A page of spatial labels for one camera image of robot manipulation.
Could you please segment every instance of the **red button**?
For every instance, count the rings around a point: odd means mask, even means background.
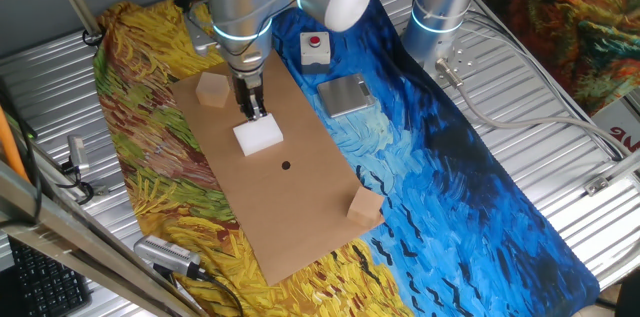
[[[311,38],[309,38],[309,44],[311,45],[311,47],[320,46],[320,37],[312,36]]]

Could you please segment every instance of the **corrugated metal table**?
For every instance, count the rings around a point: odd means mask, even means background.
[[[402,31],[411,0],[381,1]],[[493,36],[473,23],[463,28]],[[465,84],[489,116],[507,121],[570,115],[543,76],[511,46],[467,31],[460,33],[459,41],[476,63],[475,72],[463,76]],[[95,51],[84,45],[80,33],[74,33],[0,60],[0,75],[24,117],[40,134],[38,143],[57,162],[68,158],[66,136],[83,136],[91,163],[91,172],[84,179],[109,188],[108,196],[95,198],[85,208],[132,247],[142,234],[98,103],[91,64]],[[470,115],[455,90],[447,87],[445,91]],[[640,265],[637,181],[628,178],[597,198],[588,197],[584,185],[614,165],[590,135],[558,124],[508,131],[474,126],[525,195],[596,275],[601,288]],[[12,263],[3,235],[0,268]],[[148,315],[94,282],[89,282],[89,289],[92,304],[74,316]]]

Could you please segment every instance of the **painted fabric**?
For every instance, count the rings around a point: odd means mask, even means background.
[[[299,10],[274,21],[277,53],[362,183],[385,196],[387,220],[274,287],[169,91],[221,58],[193,52],[170,1],[119,4],[100,22],[98,94],[142,231],[198,252],[247,316],[569,316],[595,300],[595,277],[404,52],[378,0],[331,33],[328,75],[302,76],[299,61],[299,33],[325,29]],[[377,103],[328,118],[317,84],[352,73]],[[178,278],[210,314],[237,315],[224,292]]]
[[[640,0],[485,0],[590,115],[640,86]]]

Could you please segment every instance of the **small wooden cube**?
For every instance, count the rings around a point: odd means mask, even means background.
[[[203,106],[222,108],[229,97],[229,80],[227,76],[202,72],[196,87],[196,96]]]
[[[382,222],[380,207],[384,197],[360,187],[351,202],[347,218],[367,228],[373,228]]]

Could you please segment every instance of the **keyboard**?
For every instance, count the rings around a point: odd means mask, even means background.
[[[9,238],[28,317],[59,317],[90,302],[83,276]]]

